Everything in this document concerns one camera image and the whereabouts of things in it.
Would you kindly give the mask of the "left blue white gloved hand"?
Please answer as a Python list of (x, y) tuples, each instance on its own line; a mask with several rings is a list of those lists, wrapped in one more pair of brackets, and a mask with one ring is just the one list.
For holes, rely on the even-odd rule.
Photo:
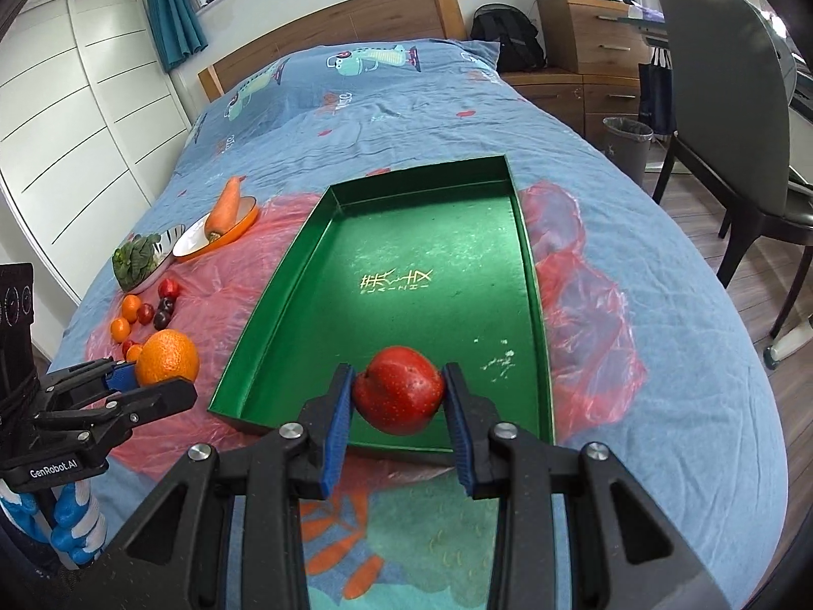
[(45, 495), (55, 501), (52, 510), (54, 525), (47, 532), (41, 529), (39, 516), (44, 509), (33, 493), (17, 493), (2, 482), (2, 511), (12, 526), (39, 544), (50, 544), (55, 552), (66, 556), (73, 566), (91, 563), (101, 552), (106, 540), (106, 519), (88, 480), (60, 486), (56, 493)]

